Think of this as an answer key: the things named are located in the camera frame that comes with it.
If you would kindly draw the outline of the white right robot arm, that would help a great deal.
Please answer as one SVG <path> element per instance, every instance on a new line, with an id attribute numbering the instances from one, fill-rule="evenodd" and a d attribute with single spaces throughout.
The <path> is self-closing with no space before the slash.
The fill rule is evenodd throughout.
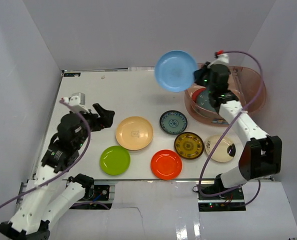
<path id="1" fill-rule="evenodd" d="M 206 62 L 194 72 L 194 82 L 206 87 L 210 105 L 229 124 L 243 144 L 238 165 L 216 176 L 206 188 L 197 186 L 202 197 L 227 199 L 233 190 L 250 180 L 275 175 L 281 171 L 282 140 L 262 130 L 243 109 L 239 98 L 229 90 L 229 68 Z"/>

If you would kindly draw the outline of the red plate with teal flower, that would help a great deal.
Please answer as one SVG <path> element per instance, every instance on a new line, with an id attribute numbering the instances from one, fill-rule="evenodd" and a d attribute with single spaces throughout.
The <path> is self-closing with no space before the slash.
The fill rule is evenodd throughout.
<path id="1" fill-rule="evenodd" d="M 200 93 L 202 93 L 206 88 L 199 88 L 197 90 L 195 90 L 191 96 L 191 99 L 196 103 L 197 102 L 197 98 L 200 95 Z"/>

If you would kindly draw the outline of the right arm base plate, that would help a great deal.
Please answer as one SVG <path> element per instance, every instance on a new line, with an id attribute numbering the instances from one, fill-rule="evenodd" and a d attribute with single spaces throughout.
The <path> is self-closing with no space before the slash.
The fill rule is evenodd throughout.
<path id="1" fill-rule="evenodd" d="M 228 188 L 218 188 L 210 184 L 202 184 L 201 191 L 204 195 L 207 195 L 203 196 L 200 194 L 197 184 L 192 188 L 192 191 L 197 193 L 199 200 L 244 200 L 244 193 L 241 187 L 220 194 L 226 190 L 228 190 Z"/>

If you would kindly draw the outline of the yellow brown patterned plate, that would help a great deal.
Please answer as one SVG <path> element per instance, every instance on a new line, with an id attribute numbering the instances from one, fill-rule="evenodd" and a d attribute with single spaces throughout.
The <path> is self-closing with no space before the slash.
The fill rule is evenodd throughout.
<path id="1" fill-rule="evenodd" d="M 202 138 L 197 134 L 183 132 L 175 138 L 174 149 L 181 158 L 195 160 L 203 154 L 205 145 Z"/>

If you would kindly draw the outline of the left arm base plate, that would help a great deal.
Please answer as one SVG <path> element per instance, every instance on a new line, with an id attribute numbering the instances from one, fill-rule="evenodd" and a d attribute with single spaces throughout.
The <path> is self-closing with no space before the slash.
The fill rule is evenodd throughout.
<path id="1" fill-rule="evenodd" d="M 109 185 L 92 185 L 85 190 L 84 197 L 85 201 L 108 201 L 110 195 Z"/>

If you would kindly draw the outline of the orange plate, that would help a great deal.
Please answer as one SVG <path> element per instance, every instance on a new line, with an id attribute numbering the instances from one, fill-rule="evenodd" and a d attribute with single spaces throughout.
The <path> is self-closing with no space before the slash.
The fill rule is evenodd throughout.
<path id="1" fill-rule="evenodd" d="M 150 162 L 152 173 L 161 180 L 173 180 L 177 178 L 182 171 L 182 160 L 180 156 L 170 150 L 163 149 L 156 152 Z"/>

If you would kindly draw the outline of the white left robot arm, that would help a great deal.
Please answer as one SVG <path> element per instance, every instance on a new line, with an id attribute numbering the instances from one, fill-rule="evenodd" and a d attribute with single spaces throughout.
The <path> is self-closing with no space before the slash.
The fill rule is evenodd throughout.
<path id="1" fill-rule="evenodd" d="M 115 112 L 99 103 L 90 110 L 69 107 L 51 137 L 48 148 L 37 169 L 33 187 L 19 195 L 21 205 L 14 216 L 0 224 L 0 233 L 11 240 L 47 240 L 59 218 L 78 200 L 94 195 L 94 179 L 79 173 L 69 177 L 68 187 L 52 199 L 67 172 L 83 157 L 91 133 L 110 128 Z"/>

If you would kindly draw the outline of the beige bear plate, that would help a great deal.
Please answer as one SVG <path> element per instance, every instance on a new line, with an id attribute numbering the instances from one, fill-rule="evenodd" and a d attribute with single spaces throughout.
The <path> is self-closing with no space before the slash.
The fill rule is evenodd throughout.
<path id="1" fill-rule="evenodd" d="M 153 140 L 152 124 L 140 116 L 131 116 L 122 120 L 116 128 L 115 138 L 125 149 L 138 151 L 147 147 Z"/>

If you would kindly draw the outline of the dark teal blue plate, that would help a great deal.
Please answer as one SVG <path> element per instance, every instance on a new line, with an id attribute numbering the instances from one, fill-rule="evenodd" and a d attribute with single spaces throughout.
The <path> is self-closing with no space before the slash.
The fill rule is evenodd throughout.
<path id="1" fill-rule="evenodd" d="M 209 91 L 205 88 L 196 97 L 196 104 L 206 111 L 217 113 L 209 102 Z"/>

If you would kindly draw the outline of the light blue plate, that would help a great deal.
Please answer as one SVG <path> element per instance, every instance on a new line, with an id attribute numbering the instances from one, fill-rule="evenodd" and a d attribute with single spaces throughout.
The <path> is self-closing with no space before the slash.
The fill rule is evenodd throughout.
<path id="1" fill-rule="evenodd" d="M 160 87 L 169 92 L 178 93 L 194 84 L 196 70 L 198 70 L 198 64 L 189 53 L 172 50 L 157 61 L 154 76 Z"/>

